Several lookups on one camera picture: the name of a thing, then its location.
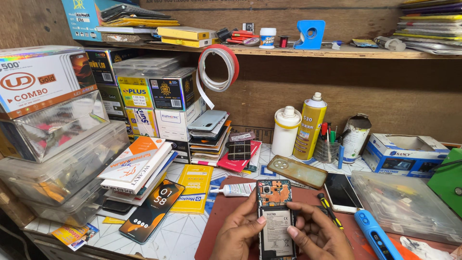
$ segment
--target barcode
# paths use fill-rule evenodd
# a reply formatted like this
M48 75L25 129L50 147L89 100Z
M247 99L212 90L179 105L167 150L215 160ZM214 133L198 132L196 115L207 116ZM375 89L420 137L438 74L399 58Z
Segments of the barcode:
M181 107L181 100L172 99L172 107Z
M112 81L112 77L110 73L101 73L101 75L103 75L104 81Z

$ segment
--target plywood panel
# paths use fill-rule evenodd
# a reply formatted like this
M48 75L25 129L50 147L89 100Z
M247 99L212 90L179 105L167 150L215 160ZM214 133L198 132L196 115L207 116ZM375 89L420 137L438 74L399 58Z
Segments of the plywood panel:
M276 27L278 35L291 35L297 40L299 20L325 20L324 39L350 41L352 38L389 36L396 28L401 0L243 0L188 1L142 0L143 8L162 11L181 25L218 30L241 28L242 23L255 23L256 33L262 27Z
M207 58L207 74L223 79L221 63ZM452 60L374 60L238 55L237 81L225 92L207 90L216 109L231 113L244 129L274 127L276 110L321 92L325 120L342 131L347 119L365 113L371 133L432 136L462 142L462 90Z
M73 45L61 0L3 0L0 49Z

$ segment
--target phone battery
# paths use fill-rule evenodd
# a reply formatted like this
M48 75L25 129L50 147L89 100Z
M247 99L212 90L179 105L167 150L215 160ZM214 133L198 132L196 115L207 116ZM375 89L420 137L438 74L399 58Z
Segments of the phone battery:
M266 217L260 236L261 259L295 259L295 244L287 232L293 225L292 211L285 206L267 206L260 208L260 216Z

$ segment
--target white phone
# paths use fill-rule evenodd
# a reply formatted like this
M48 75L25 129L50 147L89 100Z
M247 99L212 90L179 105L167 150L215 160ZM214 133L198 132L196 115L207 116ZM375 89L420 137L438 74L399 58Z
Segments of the white phone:
M357 207L364 209L345 174L328 173L324 187L333 211L354 214Z

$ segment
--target green device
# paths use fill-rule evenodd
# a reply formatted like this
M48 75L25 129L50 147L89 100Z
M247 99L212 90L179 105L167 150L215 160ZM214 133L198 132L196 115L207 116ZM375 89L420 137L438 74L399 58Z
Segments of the green device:
M427 185L462 217L462 149L453 148Z

